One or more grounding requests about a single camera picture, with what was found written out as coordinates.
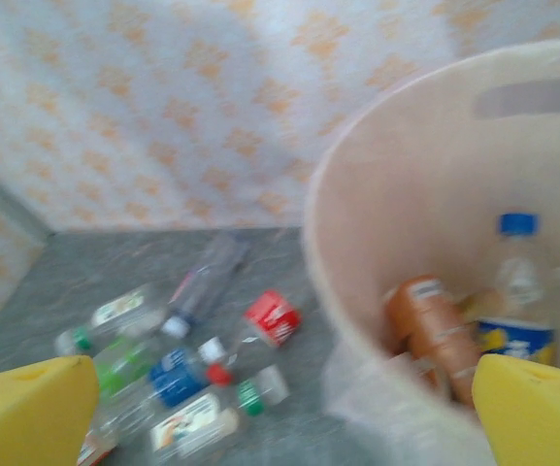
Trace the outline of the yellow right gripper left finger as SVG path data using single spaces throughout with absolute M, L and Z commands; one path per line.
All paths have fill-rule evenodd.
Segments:
M 76 466 L 98 398 L 88 356 L 0 372 L 0 466 Z

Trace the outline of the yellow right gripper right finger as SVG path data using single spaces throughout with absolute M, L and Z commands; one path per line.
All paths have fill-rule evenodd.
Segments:
M 560 466 L 559 368 L 487 354 L 473 399 L 497 466 Z

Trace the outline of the blue yellow label bottle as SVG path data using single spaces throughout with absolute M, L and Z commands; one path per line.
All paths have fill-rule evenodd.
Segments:
M 499 216 L 498 240 L 480 274 L 477 336 L 484 353 L 551 365 L 555 353 L 551 268 L 536 242 L 538 233 L 536 214 Z

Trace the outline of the white label bottle green cap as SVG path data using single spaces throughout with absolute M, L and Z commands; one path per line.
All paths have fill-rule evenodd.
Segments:
M 117 337 L 139 337 L 165 319 L 163 291 L 145 283 L 99 306 L 89 320 L 63 331 L 54 340 L 57 355 L 95 355 Z

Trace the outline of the copper label bottle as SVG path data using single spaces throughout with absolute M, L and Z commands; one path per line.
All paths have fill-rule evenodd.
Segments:
M 400 347 L 443 370 L 452 394 L 473 409 L 472 385 L 481 352 L 442 282 L 422 275 L 401 283 L 384 310 Z

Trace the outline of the clear bottle with purple label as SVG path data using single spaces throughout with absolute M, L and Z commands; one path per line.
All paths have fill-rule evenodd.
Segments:
M 224 232 L 215 236 L 169 299 L 169 315 L 160 330 L 168 336 L 184 338 L 212 310 L 248 250 L 249 242 L 241 234 Z

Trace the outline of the pale pink plastic bin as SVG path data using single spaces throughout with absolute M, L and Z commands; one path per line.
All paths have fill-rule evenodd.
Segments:
M 337 334 L 325 410 L 378 466 L 496 466 L 474 417 L 391 353 L 382 304 L 433 274 L 462 294 L 496 240 L 496 219 L 528 209 L 560 266 L 560 40 L 445 66 L 384 93 L 316 169 L 304 253 Z

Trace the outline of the orange label bottle white cap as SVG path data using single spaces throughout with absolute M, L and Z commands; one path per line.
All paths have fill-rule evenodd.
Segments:
M 84 438 L 77 466 L 97 466 L 115 447 L 116 441 L 112 434 L 90 430 Z

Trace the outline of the green label clear bottle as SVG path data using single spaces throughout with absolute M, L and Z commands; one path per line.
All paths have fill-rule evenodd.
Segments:
M 119 337 L 94 358 L 100 400 L 109 400 L 131 383 L 145 377 L 161 355 L 156 338 Z

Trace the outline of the blue label bottle white cap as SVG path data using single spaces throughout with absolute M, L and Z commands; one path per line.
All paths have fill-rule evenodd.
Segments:
M 199 348 L 177 346 L 161 352 L 145 377 L 111 399 L 99 400 L 96 423 L 127 442 L 149 429 L 160 415 L 206 388 L 210 359 Z

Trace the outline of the red label cola bottle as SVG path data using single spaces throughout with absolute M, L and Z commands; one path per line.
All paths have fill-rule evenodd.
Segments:
M 212 384 L 238 383 L 276 362 L 280 347 L 295 333 L 302 317 L 281 294 L 266 290 L 229 332 L 213 337 L 199 350 L 210 359 Z

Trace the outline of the aluminium frame post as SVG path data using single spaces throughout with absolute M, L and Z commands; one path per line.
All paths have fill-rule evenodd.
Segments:
M 0 212 L 35 240 L 46 242 L 54 231 L 0 184 Z

